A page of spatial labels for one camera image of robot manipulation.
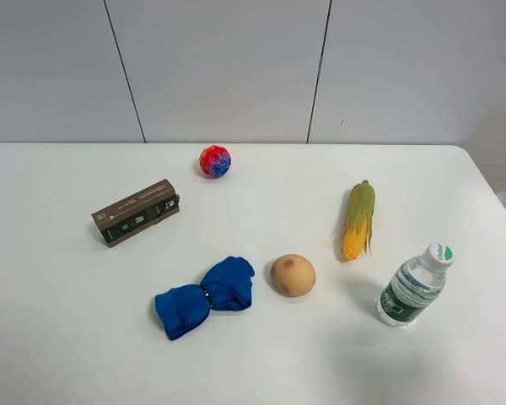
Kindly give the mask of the yellow green toy corn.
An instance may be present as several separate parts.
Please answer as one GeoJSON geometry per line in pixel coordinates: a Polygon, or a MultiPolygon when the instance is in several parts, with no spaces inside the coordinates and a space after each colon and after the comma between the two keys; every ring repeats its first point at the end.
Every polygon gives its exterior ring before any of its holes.
{"type": "Polygon", "coordinates": [[[375,190],[368,180],[356,184],[347,202],[346,218],[343,224],[342,258],[345,262],[357,259],[371,250],[375,190]]]}

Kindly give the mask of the red blue textured ball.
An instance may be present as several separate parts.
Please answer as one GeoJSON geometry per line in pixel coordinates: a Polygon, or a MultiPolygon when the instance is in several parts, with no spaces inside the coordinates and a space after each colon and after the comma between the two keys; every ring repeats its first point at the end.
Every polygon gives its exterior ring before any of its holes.
{"type": "Polygon", "coordinates": [[[230,169],[232,159],[229,151],[220,145],[205,148],[199,156],[202,172],[211,178],[220,178],[230,169]]]}

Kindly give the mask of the brown potato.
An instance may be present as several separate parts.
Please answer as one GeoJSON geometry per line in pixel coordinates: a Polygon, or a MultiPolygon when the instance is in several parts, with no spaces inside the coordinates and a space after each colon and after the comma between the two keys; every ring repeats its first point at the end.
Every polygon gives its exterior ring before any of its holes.
{"type": "Polygon", "coordinates": [[[308,294],[316,283],[314,266],[307,258],[297,254],[280,256],[272,264],[270,274],[274,286],[291,297],[308,294]]]}

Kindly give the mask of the blue cloth bundle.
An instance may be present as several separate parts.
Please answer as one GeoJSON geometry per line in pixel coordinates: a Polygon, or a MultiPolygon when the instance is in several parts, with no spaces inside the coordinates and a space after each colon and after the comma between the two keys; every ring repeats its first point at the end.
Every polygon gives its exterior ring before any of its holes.
{"type": "Polygon", "coordinates": [[[251,264],[229,256],[214,265],[200,283],[172,288],[154,297],[154,309],[167,338],[175,341],[199,327],[212,311],[244,311],[252,305],[251,264]]]}

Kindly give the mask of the brown rectangular carton box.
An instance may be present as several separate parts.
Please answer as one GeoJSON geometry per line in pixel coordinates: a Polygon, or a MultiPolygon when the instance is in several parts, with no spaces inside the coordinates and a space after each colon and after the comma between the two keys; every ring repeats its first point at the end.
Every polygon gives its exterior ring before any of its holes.
{"type": "Polygon", "coordinates": [[[180,211],[180,196],[164,179],[92,214],[108,247],[116,246],[180,211]]]}

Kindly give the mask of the clear plastic water bottle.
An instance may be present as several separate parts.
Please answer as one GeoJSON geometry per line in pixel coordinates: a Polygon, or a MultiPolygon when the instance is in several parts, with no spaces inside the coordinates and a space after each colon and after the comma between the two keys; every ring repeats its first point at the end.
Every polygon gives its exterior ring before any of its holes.
{"type": "Polygon", "coordinates": [[[406,327],[430,306],[444,289],[453,250],[440,243],[401,264],[377,300],[381,321],[392,327],[406,327]]]}

